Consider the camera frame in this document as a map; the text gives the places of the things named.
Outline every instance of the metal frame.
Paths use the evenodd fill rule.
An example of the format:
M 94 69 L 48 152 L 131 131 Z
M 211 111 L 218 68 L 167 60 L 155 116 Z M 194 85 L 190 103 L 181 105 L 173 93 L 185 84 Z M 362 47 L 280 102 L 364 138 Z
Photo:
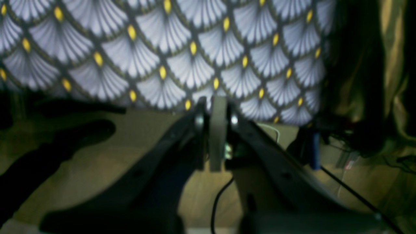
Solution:
M 379 233 L 384 229 L 379 215 L 358 214 L 342 206 L 255 123 L 224 102 L 213 102 L 217 111 L 210 118 L 206 100 L 201 99 L 114 185 L 81 205 L 48 214 L 41 230 L 184 233 L 177 215 L 182 189 L 194 170 L 203 169 L 207 144 L 210 160 L 215 157 L 210 169 L 218 171 L 225 141 L 233 148 L 225 166 L 234 175 L 245 213 L 241 233 Z

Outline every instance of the floor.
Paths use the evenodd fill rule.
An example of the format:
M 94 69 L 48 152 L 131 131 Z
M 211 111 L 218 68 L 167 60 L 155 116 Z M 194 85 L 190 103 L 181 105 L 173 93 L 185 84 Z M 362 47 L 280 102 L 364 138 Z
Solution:
M 116 134 L 108 141 L 78 151 L 74 158 L 45 181 L 21 206 L 10 222 L 36 227 L 49 211 L 72 207 L 88 200 L 115 182 L 129 167 L 139 160 L 157 142 L 164 131 L 180 115 L 163 112 L 129 110 L 126 115 L 96 112 L 76 114 L 58 119 L 30 116 L 20 120 L 8 131 L 0 131 L 0 174 L 24 153 L 48 142 L 58 129 L 75 126 L 92 119 L 106 118 L 117 126 Z M 297 128 L 271 125 L 280 131 L 279 144 L 287 147 L 294 140 Z M 265 129 L 272 138 L 275 133 Z M 333 140 L 335 146 L 342 147 Z M 336 169 L 341 155 L 335 147 L 321 148 L 322 165 L 337 175 L 404 228 L 414 228 L 413 211 L 416 210 L 416 176 L 392 168 L 381 159 L 360 158 L 350 170 Z M 322 171 L 309 170 L 320 182 L 350 208 L 363 212 L 369 209 Z M 180 202 L 178 213 L 189 233 L 204 233 L 210 223 L 211 209 L 217 192 L 231 178 L 229 172 L 194 172 L 189 179 Z M 223 193 L 217 209 L 216 226 L 236 228 L 242 217 L 235 184 Z M 5 228 L 0 234 L 12 233 Z

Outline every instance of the yellow dot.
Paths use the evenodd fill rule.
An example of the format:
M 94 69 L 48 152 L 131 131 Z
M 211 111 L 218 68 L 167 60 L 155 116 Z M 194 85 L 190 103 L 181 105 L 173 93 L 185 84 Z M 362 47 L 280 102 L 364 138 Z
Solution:
M 228 31 L 228 29 L 230 28 L 230 19 L 228 17 L 226 17 L 224 19 L 224 31 Z
M 310 10 L 309 12 L 308 12 L 308 15 L 307 15 L 307 17 L 306 17 L 306 22 L 310 22 L 311 21 L 311 19 L 312 19 L 312 16 L 313 16 L 313 10 Z
M 321 47 L 319 47 L 315 52 L 315 58 L 318 58 L 321 55 Z
M 23 39 L 23 41 L 22 41 L 22 45 L 23 45 L 23 48 L 24 48 L 27 52 L 29 52 L 29 51 L 30 51 L 30 43 L 29 43 L 29 41 L 28 41 L 26 38 L 24 38 L 24 39 Z
M 289 68 L 286 72 L 286 78 L 289 78 L 292 75 L 292 69 Z
M 263 98 L 264 96 L 264 89 L 260 89 L 259 98 Z
M 195 55 L 196 54 L 196 44 L 195 44 L 195 42 L 192 42 L 191 45 L 189 46 L 189 48 L 191 49 L 192 55 Z
M 189 110 L 191 108 L 191 101 L 188 99 L 186 102 L 185 102 L 185 109 L 186 110 Z
M 279 34 L 276 33 L 275 36 L 273 37 L 273 45 L 277 45 L 278 42 L 279 42 Z
M 99 66 L 102 66 L 102 65 L 103 65 L 103 57 L 101 57 L 101 54 L 100 54 L 100 53 L 95 52 L 95 53 L 94 53 L 94 59 L 95 59 L 95 62 L 96 62 Z
M 59 7 L 55 8 L 54 14 L 57 20 L 62 21 L 64 19 L 64 15 Z
M 172 10 L 172 4 L 171 4 L 171 0 L 165 0 L 163 3 L 164 7 L 165 7 L 165 11 L 166 13 L 170 13 Z
M 161 66 L 159 68 L 159 74 L 160 74 L 160 78 L 162 78 L 162 80 L 164 80 L 166 78 L 166 69 L 164 66 Z
M 215 79 L 214 79 L 214 89 L 217 90 L 219 86 L 220 86 L 220 81 L 218 80 L 218 78 L 215 77 Z
M 6 81 L 7 76 L 6 76 L 6 72 L 0 68 L 0 76 L 3 79 L 3 81 Z
M 1 7 L 1 14 L 6 15 L 6 13 L 7 13 L 6 4 L 3 4 L 3 6 Z
M 134 102 L 136 101 L 137 95 L 133 90 L 130 90 L 130 99 Z
M 248 58 L 247 58 L 247 56 L 244 56 L 243 57 L 243 67 L 245 68 L 247 66 L 247 64 L 248 64 Z
M 132 25 L 128 26 L 127 32 L 129 33 L 129 36 L 132 40 L 136 39 L 136 31 L 134 30 L 134 27 Z
M 62 85 L 64 86 L 67 92 L 71 91 L 71 88 L 72 88 L 71 83 L 67 79 L 65 78 L 62 79 Z

